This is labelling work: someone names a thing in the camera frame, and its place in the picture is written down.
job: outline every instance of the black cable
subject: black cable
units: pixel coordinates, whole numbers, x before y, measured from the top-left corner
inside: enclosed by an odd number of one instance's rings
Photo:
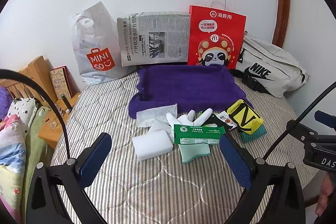
[[[36,90],[36,92],[41,95],[44,100],[47,101],[47,103],[50,105],[51,109],[55,112],[59,122],[61,123],[63,133],[64,133],[64,140],[65,140],[65,147],[67,149],[67,156],[68,159],[70,159],[70,149],[69,149],[69,140],[68,140],[68,134],[67,129],[65,127],[65,123],[63,121],[62,115],[57,110],[53,100],[49,97],[49,95],[41,88],[37,83],[35,83],[33,80],[31,80],[29,77],[24,76],[16,71],[7,70],[7,69],[0,69],[0,79],[9,79],[21,82],[25,85],[28,85],[32,89]]]
[[[271,145],[267,150],[263,159],[266,160],[269,154],[275,149],[275,147],[302,121],[302,119],[334,88],[336,88],[336,82],[332,83],[324,92],[322,92],[306,109],[302,114],[294,121],[293,125],[287,128],[280,137]]]

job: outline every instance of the wooden nightstand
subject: wooden nightstand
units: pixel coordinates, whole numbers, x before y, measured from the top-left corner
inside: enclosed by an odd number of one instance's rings
[[[69,102],[72,106],[74,106],[76,104],[79,95],[80,95],[80,93],[77,93],[72,99],[69,99]],[[62,99],[57,100],[56,104],[58,104],[64,111],[67,109],[67,107],[65,106]],[[67,122],[70,114],[71,113],[69,113],[69,114],[65,113],[63,115],[64,122]],[[55,128],[50,129],[48,127],[47,123],[43,122],[42,126],[41,126],[41,129],[38,133],[38,136],[41,139],[43,139],[47,144],[49,144],[53,149],[55,149],[63,130],[62,130],[62,127],[61,127],[61,124],[60,124],[59,120],[57,119],[55,113],[52,110],[49,111],[49,113],[46,115],[45,120],[46,119],[50,119],[50,121],[56,121],[57,125],[56,125]]]

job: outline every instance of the white gloves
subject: white gloves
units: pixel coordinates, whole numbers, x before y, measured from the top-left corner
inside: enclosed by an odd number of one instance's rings
[[[166,117],[170,126],[174,129],[175,124],[183,124],[185,126],[200,127],[211,116],[212,109],[208,108],[194,122],[195,111],[191,110],[188,114],[181,115],[178,119],[172,113],[167,113]]]

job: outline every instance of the white paper bag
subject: white paper bag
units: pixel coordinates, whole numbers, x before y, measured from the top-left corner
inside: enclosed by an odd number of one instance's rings
[[[73,51],[87,85],[119,79],[136,69],[122,67],[117,24],[102,2],[72,18]]]

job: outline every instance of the purple plush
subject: purple plush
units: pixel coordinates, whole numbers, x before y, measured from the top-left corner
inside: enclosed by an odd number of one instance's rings
[[[13,99],[9,92],[2,86],[0,86],[0,119],[4,120],[11,106]]]

